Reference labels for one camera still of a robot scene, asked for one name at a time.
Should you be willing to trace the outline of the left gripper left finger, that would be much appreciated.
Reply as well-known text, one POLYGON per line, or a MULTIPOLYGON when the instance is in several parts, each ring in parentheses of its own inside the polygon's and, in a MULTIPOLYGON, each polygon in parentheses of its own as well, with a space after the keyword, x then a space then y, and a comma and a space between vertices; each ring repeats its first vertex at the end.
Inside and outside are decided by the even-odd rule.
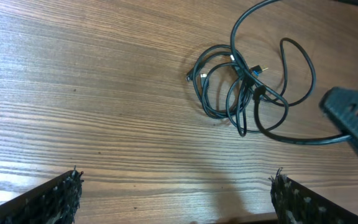
POLYGON ((0 205, 0 224, 75 222, 80 208, 83 172, 76 169, 0 205))

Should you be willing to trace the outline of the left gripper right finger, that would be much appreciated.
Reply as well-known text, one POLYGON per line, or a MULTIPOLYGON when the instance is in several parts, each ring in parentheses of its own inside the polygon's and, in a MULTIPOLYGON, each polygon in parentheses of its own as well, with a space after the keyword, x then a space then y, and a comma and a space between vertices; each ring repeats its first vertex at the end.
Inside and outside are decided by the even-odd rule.
POLYGON ((358 223, 358 215, 282 174, 280 167, 271 176, 270 196, 279 223, 348 224, 358 223))

